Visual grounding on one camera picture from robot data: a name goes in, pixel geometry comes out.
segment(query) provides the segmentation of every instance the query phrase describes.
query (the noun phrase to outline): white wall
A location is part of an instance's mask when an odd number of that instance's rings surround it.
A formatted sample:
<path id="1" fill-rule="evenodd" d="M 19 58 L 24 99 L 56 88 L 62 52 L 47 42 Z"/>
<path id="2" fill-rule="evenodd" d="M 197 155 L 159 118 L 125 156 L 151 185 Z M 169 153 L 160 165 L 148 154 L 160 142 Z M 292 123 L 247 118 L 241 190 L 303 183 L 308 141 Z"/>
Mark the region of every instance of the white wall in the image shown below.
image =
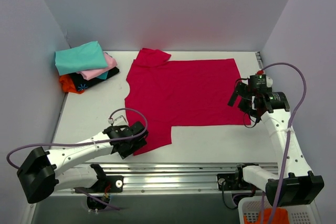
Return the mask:
<path id="1" fill-rule="evenodd" d="M 326 184 L 317 197 L 323 223 L 335 222 L 336 209 L 335 40 L 336 0 L 289 0 L 262 50 L 264 64 L 290 62 L 307 78 L 307 98 L 294 127 L 306 159 Z M 286 67 L 268 73 L 294 107 L 302 94 L 300 77 Z"/>
<path id="2" fill-rule="evenodd" d="M 27 204 L 6 154 L 51 141 L 64 97 L 54 52 L 66 48 L 43 0 L 0 0 L 0 223 L 19 223 Z M 20 164 L 29 151 L 14 161 Z"/>
<path id="3" fill-rule="evenodd" d="M 261 50 L 287 0 L 45 0 L 71 46 Z"/>

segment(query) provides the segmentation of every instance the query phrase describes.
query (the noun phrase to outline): orange cloth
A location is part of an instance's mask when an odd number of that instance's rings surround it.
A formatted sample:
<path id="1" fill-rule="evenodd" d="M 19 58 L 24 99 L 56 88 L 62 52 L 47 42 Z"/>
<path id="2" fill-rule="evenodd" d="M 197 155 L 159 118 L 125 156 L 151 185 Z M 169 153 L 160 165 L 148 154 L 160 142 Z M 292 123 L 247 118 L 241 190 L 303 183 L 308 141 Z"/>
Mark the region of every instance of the orange cloth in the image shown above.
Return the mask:
<path id="1" fill-rule="evenodd" d="M 76 94 L 82 94 L 85 90 L 77 91 L 70 75 L 65 74 L 59 77 L 59 83 L 62 85 L 63 92 L 72 92 Z"/>
<path id="2" fill-rule="evenodd" d="M 244 223 L 245 224 L 264 224 L 268 222 L 268 219 L 271 215 L 272 209 L 268 208 L 264 210 L 264 221 L 263 223 L 260 223 L 261 221 L 261 215 L 259 213 L 259 217 L 258 220 L 256 222 L 249 222 L 246 218 L 246 216 L 244 216 Z M 287 210 L 282 209 L 282 208 L 277 208 L 277 210 L 275 211 L 274 214 L 274 218 L 272 220 L 272 224 L 289 224 L 289 219 L 288 219 L 288 213 Z"/>

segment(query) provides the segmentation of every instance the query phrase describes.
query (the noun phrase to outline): black folded shirt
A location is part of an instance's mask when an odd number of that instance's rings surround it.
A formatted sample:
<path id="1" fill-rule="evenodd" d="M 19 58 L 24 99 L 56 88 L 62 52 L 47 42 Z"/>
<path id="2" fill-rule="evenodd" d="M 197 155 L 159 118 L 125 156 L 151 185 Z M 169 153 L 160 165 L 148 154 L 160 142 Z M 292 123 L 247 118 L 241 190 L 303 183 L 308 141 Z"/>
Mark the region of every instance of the black folded shirt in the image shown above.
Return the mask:
<path id="1" fill-rule="evenodd" d="M 119 69 L 117 67 L 115 68 L 112 68 L 109 70 L 108 74 L 107 74 L 107 77 L 106 77 L 106 80 L 111 78 L 112 76 L 115 76 L 117 73 L 119 73 Z M 102 81 L 105 81 L 105 80 L 102 80 L 102 79 L 99 79 L 99 78 L 93 78 L 91 80 L 85 80 L 83 78 L 83 76 L 79 73 L 70 73 L 70 78 L 72 79 L 74 85 L 75 85 L 75 88 L 77 91 L 82 91 L 84 89 L 88 89 Z"/>

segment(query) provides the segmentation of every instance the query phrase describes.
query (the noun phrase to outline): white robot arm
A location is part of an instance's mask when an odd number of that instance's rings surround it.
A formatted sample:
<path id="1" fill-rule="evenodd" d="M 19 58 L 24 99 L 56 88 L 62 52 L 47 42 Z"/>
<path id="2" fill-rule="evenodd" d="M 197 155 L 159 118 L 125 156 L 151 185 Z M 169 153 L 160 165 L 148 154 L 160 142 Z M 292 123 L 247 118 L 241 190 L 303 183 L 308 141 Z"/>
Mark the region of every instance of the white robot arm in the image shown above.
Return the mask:
<path id="1" fill-rule="evenodd" d="M 313 174 L 302 154 L 293 128 L 288 128 L 291 114 L 285 94 L 272 92 L 272 88 L 267 85 L 267 79 L 265 74 L 256 74 L 248 78 L 248 84 L 239 82 L 228 105 L 233 106 L 236 98 L 240 96 L 240 110 L 256 118 L 256 123 L 264 123 L 276 153 L 278 175 L 258 165 L 246 164 L 240 169 L 242 174 L 238 176 L 238 183 L 249 183 L 261 189 L 273 205 L 289 131 L 289 149 L 277 206 L 307 205 L 322 190 L 324 182 L 321 176 Z"/>
<path id="2" fill-rule="evenodd" d="M 92 143 L 90 145 L 47 151 L 38 147 L 32 150 L 17 172 L 28 202 L 40 202 L 54 191 L 68 188 L 93 188 L 103 191 L 109 182 L 98 164 L 76 166 L 116 152 L 124 159 L 146 144 L 147 135 L 148 131 L 141 122 L 128 126 L 125 118 L 120 116 L 104 131 L 77 143 Z M 114 140 L 126 137 L 130 139 Z"/>
<path id="3" fill-rule="evenodd" d="M 270 85 L 267 84 L 265 74 L 250 76 L 248 84 L 238 82 L 228 105 L 233 106 L 240 96 L 241 101 L 238 105 L 240 110 L 256 118 L 256 123 L 262 121 L 265 124 L 276 152 L 278 174 L 282 167 L 287 132 L 290 131 L 285 175 L 277 206 L 310 204 L 324 187 L 323 179 L 313 174 L 302 154 L 293 128 L 287 128 L 290 110 L 285 94 L 272 92 Z M 80 168 L 75 166 L 95 157 L 115 152 L 118 152 L 121 158 L 125 158 L 146 144 L 147 135 L 148 131 L 140 122 L 128 127 L 125 118 L 121 116 L 103 132 L 79 143 L 91 142 L 91 145 L 63 147 L 48 151 L 38 147 L 32 150 L 17 172 L 28 202 L 39 202 L 53 191 L 67 188 L 81 187 L 102 191 L 106 188 L 107 177 L 98 164 Z M 132 138 L 132 140 L 113 140 L 123 137 Z M 111 141 L 97 142 L 106 139 Z M 273 205 L 279 175 L 270 173 L 255 164 L 245 164 L 240 168 L 241 174 L 237 182 L 252 184 L 261 189 Z"/>

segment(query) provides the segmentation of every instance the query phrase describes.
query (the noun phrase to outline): white basket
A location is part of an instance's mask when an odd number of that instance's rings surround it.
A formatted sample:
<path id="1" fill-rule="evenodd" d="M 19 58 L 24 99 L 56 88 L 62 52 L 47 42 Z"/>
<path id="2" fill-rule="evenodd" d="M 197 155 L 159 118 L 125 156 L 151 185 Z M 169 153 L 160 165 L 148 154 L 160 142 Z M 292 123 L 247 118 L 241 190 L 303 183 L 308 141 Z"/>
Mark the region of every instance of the white basket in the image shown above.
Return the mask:
<path id="1" fill-rule="evenodd" d="M 265 197 L 264 209 L 272 206 Z M 316 224 L 321 223 L 317 208 L 313 202 L 310 205 L 283 207 L 288 212 L 290 224 Z M 244 224 L 244 215 L 249 222 L 255 222 L 258 219 L 261 209 L 261 196 L 248 197 L 242 199 L 238 204 L 240 224 Z"/>

